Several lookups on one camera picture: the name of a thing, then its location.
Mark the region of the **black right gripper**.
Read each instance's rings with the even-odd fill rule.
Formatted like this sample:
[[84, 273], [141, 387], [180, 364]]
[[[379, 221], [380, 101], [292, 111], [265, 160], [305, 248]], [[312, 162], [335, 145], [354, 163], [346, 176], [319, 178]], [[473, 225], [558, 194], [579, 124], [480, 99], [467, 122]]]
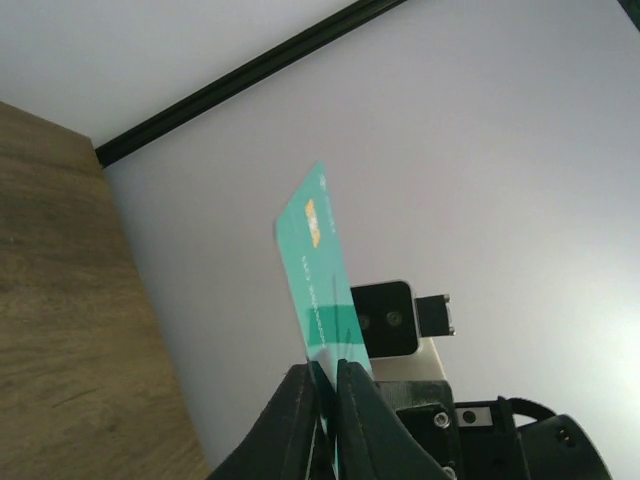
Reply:
[[456, 402], [443, 380], [337, 366], [340, 479], [609, 479], [582, 427], [523, 398]]

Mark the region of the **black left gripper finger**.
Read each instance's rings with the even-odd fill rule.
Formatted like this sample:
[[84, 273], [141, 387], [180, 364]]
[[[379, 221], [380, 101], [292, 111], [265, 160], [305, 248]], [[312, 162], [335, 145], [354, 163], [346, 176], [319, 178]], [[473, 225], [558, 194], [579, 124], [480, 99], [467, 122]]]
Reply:
[[328, 446], [306, 364], [292, 366], [245, 439], [209, 475], [213, 480], [326, 479]]

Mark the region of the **teal credit card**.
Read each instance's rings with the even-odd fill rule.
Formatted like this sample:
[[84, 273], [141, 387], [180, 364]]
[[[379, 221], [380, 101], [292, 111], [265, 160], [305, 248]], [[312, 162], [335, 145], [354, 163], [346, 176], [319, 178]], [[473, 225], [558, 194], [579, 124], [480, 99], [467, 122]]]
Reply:
[[338, 470], [337, 370], [341, 360], [372, 366], [357, 318], [328, 180], [316, 163], [275, 221], [275, 240], [287, 277], [326, 434], [330, 465]]

